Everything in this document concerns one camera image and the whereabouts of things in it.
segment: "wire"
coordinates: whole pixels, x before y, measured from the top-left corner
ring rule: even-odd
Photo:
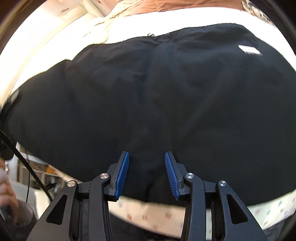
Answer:
[[[28,156],[27,149],[25,149],[25,152],[26,152],[26,156],[27,156],[27,162],[28,162],[28,164],[30,165],[30,163],[29,163],[29,156]],[[29,181],[28,181],[28,190],[27,190],[26,203],[28,203],[29,189],[30,189],[30,173],[29,173]]]
[[[45,188],[44,184],[40,181],[40,179],[37,177],[36,173],[33,171],[33,169],[30,167],[30,165],[26,162],[24,157],[21,155],[21,153],[18,151],[18,149],[15,148],[14,144],[6,137],[6,135],[0,130],[0,139],[8,146],[8,148],[16,155],[18,159],[24,164],[24,166],[28,169],[28,171],[31,173],[33,178],[37,181],[41,189],[45,192],[45,194],[48,196],[49,200],[52,202],[52,197],[50,196],[49,192]]]

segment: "black garment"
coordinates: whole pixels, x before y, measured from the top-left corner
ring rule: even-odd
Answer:
[[[282,220],[279,223],[269,227],[268,229],[263,230],[264,234],[267,237],[268,241],[276,241],[281,232],[284,230],[284,224],[286,220]]]
[[[2,127],[81,181],[129,151],[123,195],[146,202],[177,204],[169,150],[203,180],[226,180],[246,205],[296,188],[296,73],[237,24],[90,45],[24,83]]]

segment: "white label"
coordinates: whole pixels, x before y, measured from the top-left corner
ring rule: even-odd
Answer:
[[[238,45],[238,47],[247,54],[262,55],[262,53],[254,47],[245,46],[245,45]]]

